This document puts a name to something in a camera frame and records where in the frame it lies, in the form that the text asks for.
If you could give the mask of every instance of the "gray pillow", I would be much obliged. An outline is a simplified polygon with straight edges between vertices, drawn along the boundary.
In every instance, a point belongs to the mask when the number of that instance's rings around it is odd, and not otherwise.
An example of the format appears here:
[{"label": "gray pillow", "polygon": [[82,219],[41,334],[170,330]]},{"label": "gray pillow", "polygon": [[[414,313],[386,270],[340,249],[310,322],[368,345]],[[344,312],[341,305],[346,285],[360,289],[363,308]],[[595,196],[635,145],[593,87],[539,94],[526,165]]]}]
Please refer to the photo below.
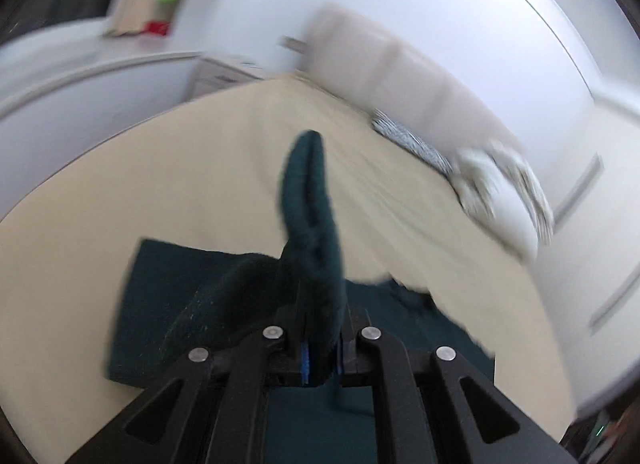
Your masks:
[{"label": "gray pillow", "polygon": [[451,165],[444,155],[440,154],[435,147],[428,144],[421,137],[416,136],[408,128],[393,121],[382,110],[375,109],[373,111],[371,126],[378,134],[385,136],[399,147],[416,155],[445,177],[448,177],[451,173]]}]

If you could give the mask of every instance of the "beige bed sheet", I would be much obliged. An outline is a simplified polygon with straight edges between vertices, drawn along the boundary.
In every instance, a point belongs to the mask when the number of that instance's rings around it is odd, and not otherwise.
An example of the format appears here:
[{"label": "beige bed sheet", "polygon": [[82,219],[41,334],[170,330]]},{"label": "beige bed sheet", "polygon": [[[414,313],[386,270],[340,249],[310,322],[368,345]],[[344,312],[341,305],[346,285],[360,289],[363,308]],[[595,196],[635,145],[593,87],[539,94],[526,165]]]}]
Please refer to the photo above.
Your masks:
[{"label": "beige bed sheet", "polygon": [[496,354],[495,382],[555,438],[574,406],[527,270],[462,212],[442,177],[365,115],[294,78],[241,86],[84,155],[0,223],[0,403],[40,464],[61,463],[136,390],[103,375],[140,237],[279,256],[280,170],[324,136],[346,276],[389,273]]}]

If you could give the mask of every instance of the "beige upholstered headboard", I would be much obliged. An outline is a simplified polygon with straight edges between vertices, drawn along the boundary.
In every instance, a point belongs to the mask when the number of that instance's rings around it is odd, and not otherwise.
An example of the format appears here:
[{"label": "beige upholstered headboard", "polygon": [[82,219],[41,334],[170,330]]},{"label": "beige upholstered headboard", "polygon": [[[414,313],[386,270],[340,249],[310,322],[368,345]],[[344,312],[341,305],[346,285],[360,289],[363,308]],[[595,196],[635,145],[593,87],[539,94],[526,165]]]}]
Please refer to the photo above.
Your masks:
[{"label": "beige upholstered headboard", "polygon": [[489,139],[524,153],[516,137],[459,80],[347,9],[328,6],[312,23],[303,70],[351,104],[366,111],[379,108],[446,156]]}]

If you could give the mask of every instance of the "dark green garment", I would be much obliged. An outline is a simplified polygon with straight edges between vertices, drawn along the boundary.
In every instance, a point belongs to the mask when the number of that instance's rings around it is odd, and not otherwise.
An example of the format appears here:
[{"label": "dark green garment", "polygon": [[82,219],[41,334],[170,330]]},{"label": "dark green garment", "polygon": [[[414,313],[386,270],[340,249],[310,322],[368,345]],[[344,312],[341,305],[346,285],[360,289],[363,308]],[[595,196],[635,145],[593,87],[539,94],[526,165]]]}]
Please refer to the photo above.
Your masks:
[{"label": "dark green garment", "polygon": [[[232,255],[144,239],[124,289],[108,377],[147,386],[195,346],[214,351],[273,322],[276,310],[302,300],[310,383],[331,374],[350,305],[407,348],[449,345],[487,377],[494,363],[444,316],[428,293],[393,280],[358,284],[342,275],[340,246],[324,183],[318,133],[302,134],[284,171],[280,207],[288,241],[279,259]],[[376,444],[369,388],[342,389],[331,378],[316,388],[271,393],[266,464],[373,463]]]}]

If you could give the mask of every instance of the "round metal rivet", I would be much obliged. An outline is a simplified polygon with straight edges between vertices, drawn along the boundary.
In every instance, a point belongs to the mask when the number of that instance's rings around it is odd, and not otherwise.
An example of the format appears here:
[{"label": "round metal rivet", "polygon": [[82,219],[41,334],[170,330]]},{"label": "round metal rivet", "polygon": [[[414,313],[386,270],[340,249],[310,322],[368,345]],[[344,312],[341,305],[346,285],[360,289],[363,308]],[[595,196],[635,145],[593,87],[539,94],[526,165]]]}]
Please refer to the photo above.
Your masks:
[{"label": "round metal rivet", "polygon": [[376,340],[382,336],[382,332],[378,327],[365,327],[362,329],[362,337],[370,340]]},{"label": "round metal rivet", "polygon": [[267,339],[279,339],[284,334],[282,327],[271,325],[262,331],[262,335]]},{"label": "round metal rivet", "polygon": [[189,352],[189,359],[194,363],[202,363],[203,361],[206,361],[208,357],[209,351],[203,347],[191,349]]},{"label": "round metal rivet", "polygon": [[453,361],[456,357],[456,351],[451,347],[442,346],[436,349],[436,356],[443,361]]}]

